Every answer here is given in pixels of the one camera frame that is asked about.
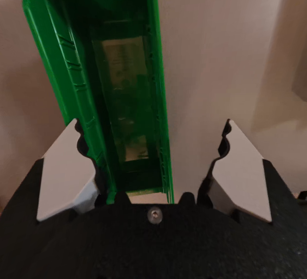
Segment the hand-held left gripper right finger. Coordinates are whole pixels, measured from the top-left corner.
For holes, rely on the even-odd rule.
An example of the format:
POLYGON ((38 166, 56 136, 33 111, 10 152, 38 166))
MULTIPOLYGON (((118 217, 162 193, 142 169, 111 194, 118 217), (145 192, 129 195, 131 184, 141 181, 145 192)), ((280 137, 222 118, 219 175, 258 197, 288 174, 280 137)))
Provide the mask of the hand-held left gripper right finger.
POLYGON ((199 187, 197 204, 229 216, 244 212, 271 223, 264 158, 231 119, 222 131, 218 154, 199 187))

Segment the stack of nested green bins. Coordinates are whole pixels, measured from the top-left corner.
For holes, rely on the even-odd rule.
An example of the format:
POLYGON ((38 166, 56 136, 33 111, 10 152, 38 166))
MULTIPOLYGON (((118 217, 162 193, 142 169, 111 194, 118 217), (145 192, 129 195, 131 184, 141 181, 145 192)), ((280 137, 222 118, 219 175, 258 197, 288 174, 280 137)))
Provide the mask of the stack of nested green bins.
POLYGON ((65 125, 78 119, 107 203, 174 203, 158 0, 23 0, 65 125))

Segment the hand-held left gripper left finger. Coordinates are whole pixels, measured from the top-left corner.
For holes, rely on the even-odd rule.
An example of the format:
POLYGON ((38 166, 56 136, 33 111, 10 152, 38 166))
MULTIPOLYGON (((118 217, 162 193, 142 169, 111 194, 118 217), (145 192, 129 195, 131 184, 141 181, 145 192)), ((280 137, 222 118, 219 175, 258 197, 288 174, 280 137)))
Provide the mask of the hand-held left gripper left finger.
POLYGON ((105 175, 87 155, 89 147, 79 119, 73 119, 43 156, 36 219, 45 221, 72 209, 78 214, 106 198, 105 175))

